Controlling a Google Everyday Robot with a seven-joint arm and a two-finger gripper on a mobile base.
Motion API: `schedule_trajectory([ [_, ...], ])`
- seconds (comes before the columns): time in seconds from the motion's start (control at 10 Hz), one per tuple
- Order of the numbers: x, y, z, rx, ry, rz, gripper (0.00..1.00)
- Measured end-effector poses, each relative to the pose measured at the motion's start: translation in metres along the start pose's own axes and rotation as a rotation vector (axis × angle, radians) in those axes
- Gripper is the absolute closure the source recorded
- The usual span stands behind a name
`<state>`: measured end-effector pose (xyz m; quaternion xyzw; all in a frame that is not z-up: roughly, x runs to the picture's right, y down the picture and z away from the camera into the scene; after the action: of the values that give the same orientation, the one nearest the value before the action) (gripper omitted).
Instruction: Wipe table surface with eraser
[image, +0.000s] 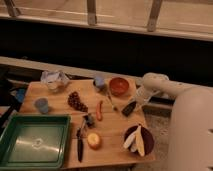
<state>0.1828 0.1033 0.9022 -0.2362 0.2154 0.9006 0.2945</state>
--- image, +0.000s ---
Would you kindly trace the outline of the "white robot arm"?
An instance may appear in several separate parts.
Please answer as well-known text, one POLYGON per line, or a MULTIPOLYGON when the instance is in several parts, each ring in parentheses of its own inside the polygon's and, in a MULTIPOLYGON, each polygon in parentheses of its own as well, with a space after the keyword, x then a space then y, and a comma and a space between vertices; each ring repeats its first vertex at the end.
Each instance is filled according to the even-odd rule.
POLYGON ((134 99, 145 105, 158 93, 175 100, 169 130, 168 171, 213 171, 213 87, 146 73, 134 99))

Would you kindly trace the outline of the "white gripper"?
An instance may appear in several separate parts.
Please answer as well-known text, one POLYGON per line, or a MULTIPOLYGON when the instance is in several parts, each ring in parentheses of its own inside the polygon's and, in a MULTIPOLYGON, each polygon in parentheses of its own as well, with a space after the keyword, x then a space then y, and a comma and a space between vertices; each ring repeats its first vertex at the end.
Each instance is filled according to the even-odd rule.
POLYGON ((146 105, 151 97, 153 96, 153 92, 147 90, 144 86, 140 86, 135 93, 134 99, 139 107, 146 105))

